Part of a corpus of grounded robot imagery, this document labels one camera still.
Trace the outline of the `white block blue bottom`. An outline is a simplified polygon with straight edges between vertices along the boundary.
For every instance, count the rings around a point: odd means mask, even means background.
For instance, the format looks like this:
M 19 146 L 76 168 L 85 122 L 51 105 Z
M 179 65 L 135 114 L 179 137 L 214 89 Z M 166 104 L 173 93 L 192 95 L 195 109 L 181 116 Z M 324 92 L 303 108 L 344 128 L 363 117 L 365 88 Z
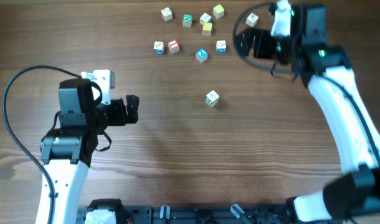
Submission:
M 227 44 L 225 40 L 218 40 L 216 42 L 216 50 L 218 54 L 224 54 L 227 52 Z

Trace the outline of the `white teal-edged block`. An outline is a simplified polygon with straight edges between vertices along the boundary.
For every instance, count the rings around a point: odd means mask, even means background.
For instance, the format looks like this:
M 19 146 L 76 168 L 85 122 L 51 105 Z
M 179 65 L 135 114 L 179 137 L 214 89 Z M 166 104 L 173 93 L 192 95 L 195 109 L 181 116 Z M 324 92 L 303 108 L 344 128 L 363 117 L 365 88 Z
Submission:
M 211 92 L 209 92 L 206 95 L 206 103 L 210 107 L 214 107 L 217 104 L 217 102 L 219 101 L 219 98 L 220 98 L 220 96 L 214 90 L 212 90 Z

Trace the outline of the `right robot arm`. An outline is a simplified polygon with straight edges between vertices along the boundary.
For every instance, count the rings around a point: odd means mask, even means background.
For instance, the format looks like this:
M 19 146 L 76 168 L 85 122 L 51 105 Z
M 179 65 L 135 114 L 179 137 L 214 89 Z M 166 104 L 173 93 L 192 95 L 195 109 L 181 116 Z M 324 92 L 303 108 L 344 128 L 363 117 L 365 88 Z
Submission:
M 319 104 L 334 137 L 343 175 L 313 194 L 287 200 L 287 223 L 353 220 L 380 213 L 380 135 L 359 95 L 352 64 L 339 45 L 328 45 L 322 4 L 268 4 L 270 30 L 248 26 L 232 33 L 234 49 L 253 67 L 280 64 Z

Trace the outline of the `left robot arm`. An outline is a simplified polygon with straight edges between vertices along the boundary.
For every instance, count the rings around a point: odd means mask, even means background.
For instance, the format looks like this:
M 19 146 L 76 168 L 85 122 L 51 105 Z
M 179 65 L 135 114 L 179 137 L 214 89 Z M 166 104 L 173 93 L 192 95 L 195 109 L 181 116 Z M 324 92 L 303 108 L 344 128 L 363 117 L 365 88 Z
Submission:
M 99 86 L 89 79 L 74 78 L 60 83 L 59 128 L 52 128 L 40 142 L 41 161 L 47 175 L 36 223 L 75 223 L 85 179 L 97 150 L 98 136 L 109 126 L 124 126 L 138 120 L 139 98 L 127 95 L 104 105 L 94 98 Z

